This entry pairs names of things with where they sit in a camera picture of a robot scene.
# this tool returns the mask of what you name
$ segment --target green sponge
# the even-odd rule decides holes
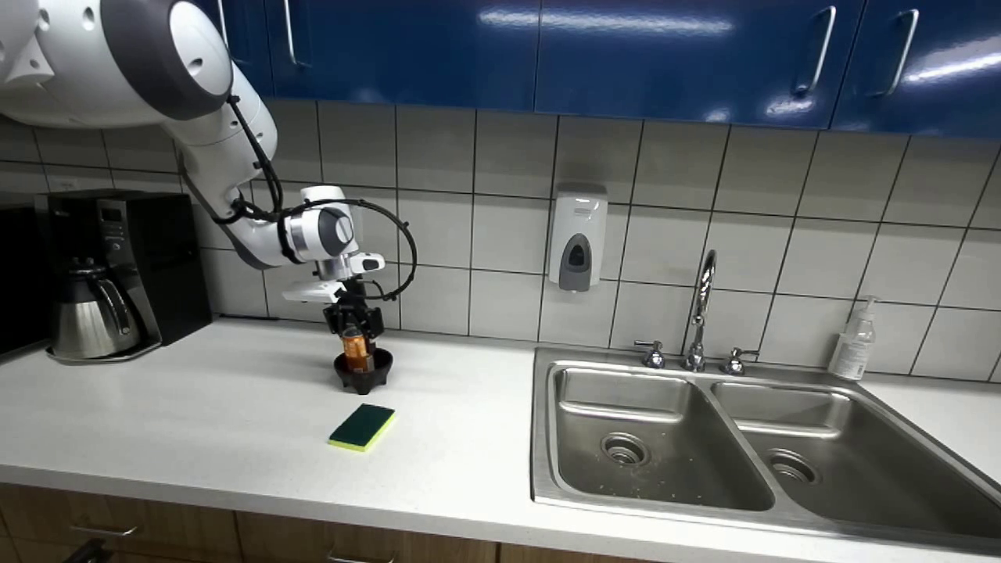
[[[330,438],[332,448],[366,453],[378,445],[384,430],[399,419],[394,409],[364,405]]]

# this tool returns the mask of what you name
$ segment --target blue cabinet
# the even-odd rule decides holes
[[[230,57],[259,95],[272,95],[272,53],[259,0],[193,0],[218,27]]]
[[[1001,137],[1001,2],[869,0],[835,127]]]
[[[538,111],[826,127],[863,0],[544,0]]]
[[[532,111],[535,0],[269,0],[277,95]]]

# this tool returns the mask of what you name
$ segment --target white countertop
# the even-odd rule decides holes
[[[0,481],[414,530],[644,560],[988,560],[530,497],[532,346],[381,338],[388,387],[344,393],[312,327],[214,321],[120,366],[0,366]],[[1001,481],[1001,387],[866,383]],[[357,407],[399,409],[372,453],[325,445]]]

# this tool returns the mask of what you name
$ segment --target sink basin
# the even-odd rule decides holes
[[[1001,504],[887,409],[848,391],[714,387],[800,506],[853,527],[1001,536]]]
[[[772,506],[770,488],[687,380],[557,370],[554,402],[554,471],[568,488],[624,501]]]
[[[644,370],[538,350],[532,497],[1001,553],[997,484],[829,377]]]

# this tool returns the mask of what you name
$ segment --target soap dispenser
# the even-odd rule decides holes
[[[551,281],[564,291],[591,291],[601,281],[607,190],[591,184],[564,184],[557,190],[551,224]]]

